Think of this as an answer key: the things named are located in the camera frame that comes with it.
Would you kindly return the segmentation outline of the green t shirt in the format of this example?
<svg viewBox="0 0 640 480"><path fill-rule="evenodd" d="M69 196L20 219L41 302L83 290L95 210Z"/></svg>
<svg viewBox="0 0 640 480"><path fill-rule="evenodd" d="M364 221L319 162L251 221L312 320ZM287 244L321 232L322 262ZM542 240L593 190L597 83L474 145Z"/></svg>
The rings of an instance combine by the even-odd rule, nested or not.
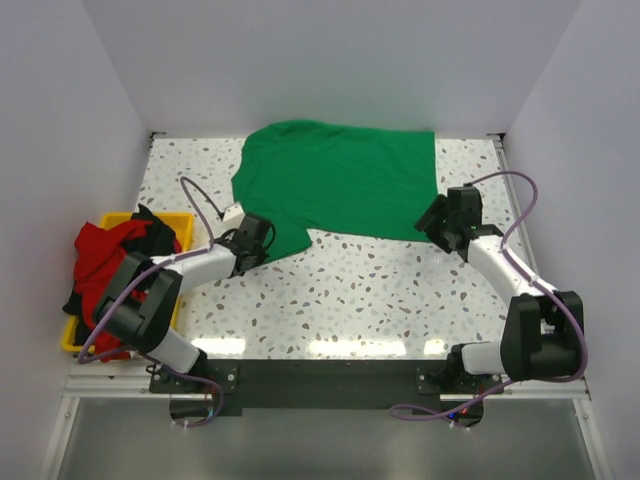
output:
<svg viewBox="0 0 640 480"><path fill-rule="evenodd" d="M231 185L275 225L271 260L308 249L312 230L423 242L414 224L438 194L435 135L279 122L246 138Z"/></svg>

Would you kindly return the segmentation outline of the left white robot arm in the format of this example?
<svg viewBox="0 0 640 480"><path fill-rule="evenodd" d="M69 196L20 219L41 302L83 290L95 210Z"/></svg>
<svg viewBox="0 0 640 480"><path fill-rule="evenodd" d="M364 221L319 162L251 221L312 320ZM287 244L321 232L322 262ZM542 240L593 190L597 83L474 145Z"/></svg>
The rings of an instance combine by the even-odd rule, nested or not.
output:
<svg viewBox="0 0 640 480"><path fill-rule="evenodd" d="M94 309L94 333L106 332L170 369L183 391L200 390L208 376L207 355L171 326L178 297L264 264L275 237L271 221L244 214L238 226L206 247L160 257L126 255Z"/></svg>

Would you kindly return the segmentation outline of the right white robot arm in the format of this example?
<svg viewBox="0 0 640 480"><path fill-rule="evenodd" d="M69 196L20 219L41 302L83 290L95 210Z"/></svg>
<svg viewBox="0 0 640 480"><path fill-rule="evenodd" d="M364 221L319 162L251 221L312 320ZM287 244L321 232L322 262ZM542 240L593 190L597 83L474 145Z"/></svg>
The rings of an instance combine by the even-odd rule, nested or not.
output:
<svg viewBox="0 0 640 480"><path fill-rule="evenodd" d="M508 307L500 340L451 348L448 386L466 393L481 375L557 382L582 376L587 349L580 296L537 277L507 245L503 232L482 222L482 210L479 190L466 184L437 195L415 224L437 247L458 254L482 274Z"/></svg>

